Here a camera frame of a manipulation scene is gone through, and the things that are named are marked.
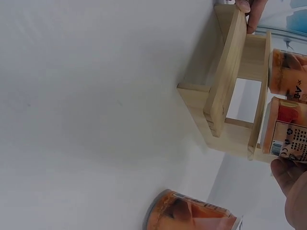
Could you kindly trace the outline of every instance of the white table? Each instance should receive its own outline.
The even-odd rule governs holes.
[[[4,229],[140,230],[165,188],[206,200],[206,148],[176,84],[209,0],[0,3]]]

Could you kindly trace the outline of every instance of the orange can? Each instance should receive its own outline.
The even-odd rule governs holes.
[[[241,230],[227,209],[164,190],[147,211],[143,230]]]
[[[273,97],[263,120],[263,153],[307,162],[306,117],[306,103]]]
[[[269,89],[288,100],[307,101],[307,56],[274,49],[270,58]]]

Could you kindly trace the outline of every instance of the wooden plank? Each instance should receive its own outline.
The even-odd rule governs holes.
[[[186,89],[186,90],[196,90],[202,92],[209,92],[210,86],[206,85],[195,85],[190,83],[179,83],[177,88]]]
[[[234,92],[246,38],[246,18],[236,6],[224,50],[203,113],[212,135],[221,135]]]
[[[238,78],[262,81],[266,36],[248,34],[241,58]]]
[[[232,119],[228,117],[225,119],[225,123],[236,125],[236,126],[242,126],[242,127],[249,128],[249,129],[253,128],[253,123],[251,122],[236,120],[236,119]]]
[[[252,160],[257,147],[258,137],[261,130],[261,124],[268,93],[268,76],[269,76],[269,59],[271,54],[271,33],[267,32],[266,43],[264,48],[264,64],[262,66],[262,82],[259,94],[257,110],[254,118],[254,125],[248,141],[248,159]]]
[[[234,156],[247,158],[248,150],[246,146],[251,133],[249,122],[228,118],[228,123],[225,123],[221,136],[216,138],[212,136],[202,112],[209,95],[209,90],[206,92],[181,88],[177,90],[209,148],[226,152]],[[255,151],[255,159],[263,162],[271,162],[275,157],[262,154],[261,149],[257,149]]]
[[[214,11],[219,21],[219,26],[222,32],[224,43],[226,42],[231,20],[235,12],[235,5],[221,5],[217,4],[214,6]]]
[[[188,65],[183,73],[184,83],[211,85],[224,47],[216,14],[212,12],[201,30]]]

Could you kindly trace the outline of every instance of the fingernail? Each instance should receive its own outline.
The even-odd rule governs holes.
[[[236,2],[240,10],[244,13],[249,13],[250,12],[250,5],[249,2],[246,0],[241,0]]]

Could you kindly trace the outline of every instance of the wooden frame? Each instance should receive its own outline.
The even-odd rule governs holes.
[[[217,5],[214,10],[224,48],[213,83],[206,85],[206,80],[198,80],[196,84],[195,70],[188,67],[178,92],[210,148],[270,162],[275,157],[262,154],[258,137],[268,91],[271,33],[246,34],[245,14],[235,5]],[[237,78],[261,82],[254,123],[226,118]]]

